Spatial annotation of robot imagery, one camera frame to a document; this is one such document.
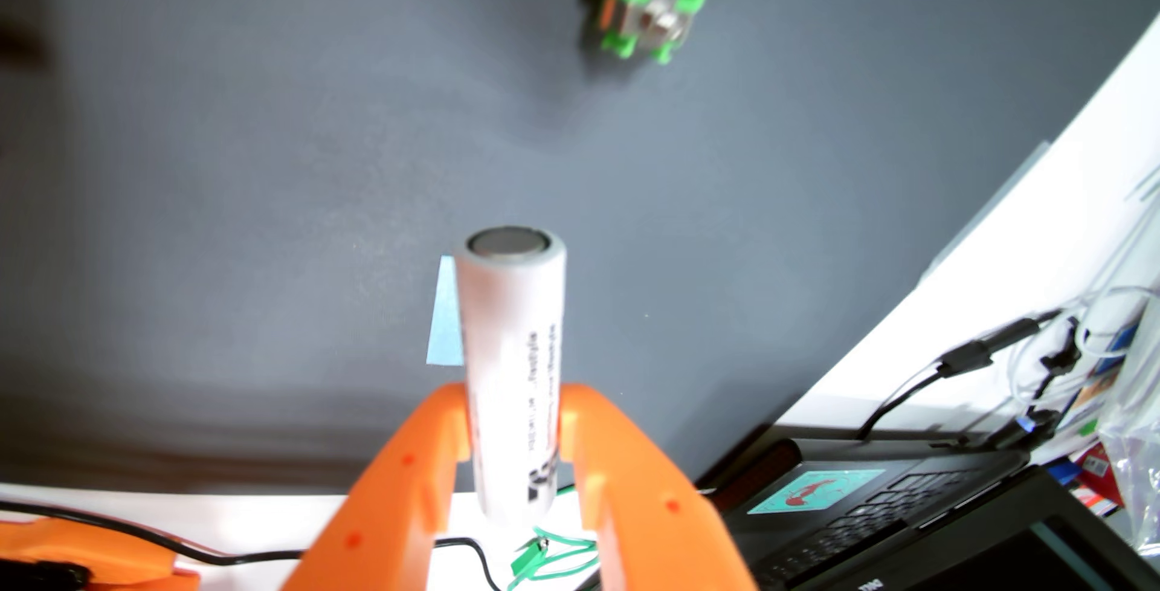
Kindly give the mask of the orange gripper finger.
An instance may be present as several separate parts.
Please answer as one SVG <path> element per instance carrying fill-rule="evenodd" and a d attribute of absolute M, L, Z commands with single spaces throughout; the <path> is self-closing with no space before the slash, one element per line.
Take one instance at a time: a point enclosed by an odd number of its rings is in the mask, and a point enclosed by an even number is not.
<path fill-rule="evenodd" d="M 757 589 L 717 509 L 602 392 L 561 385 L 559 437 L 602 590 Z"/>
<path fill-rule="evenodd" d="M 469 456 L 465 387 L 442 385 L 367 466 L 283 590 L 425 590 Z"/>

